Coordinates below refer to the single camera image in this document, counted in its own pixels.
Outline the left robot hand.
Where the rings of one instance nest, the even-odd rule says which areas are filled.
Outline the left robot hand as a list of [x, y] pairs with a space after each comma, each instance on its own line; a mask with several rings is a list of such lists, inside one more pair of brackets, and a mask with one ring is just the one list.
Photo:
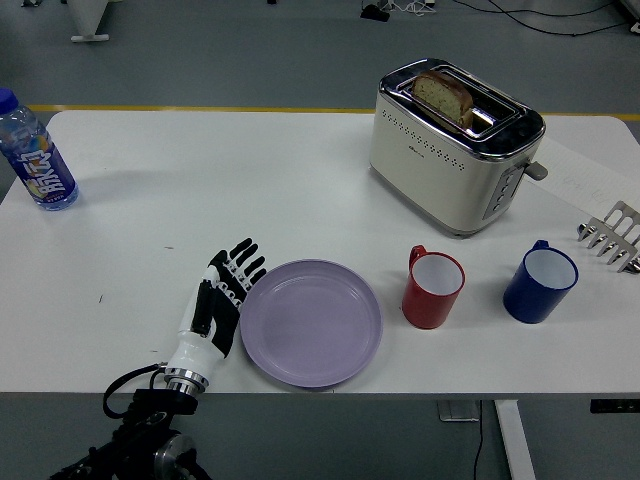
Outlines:
[[267, 273], [257, 252], [257, 243], [247, 238], [214, 255], [180, 324], [169, 375], [212, 380], [214, 366], [230, 353], [247, 294]]

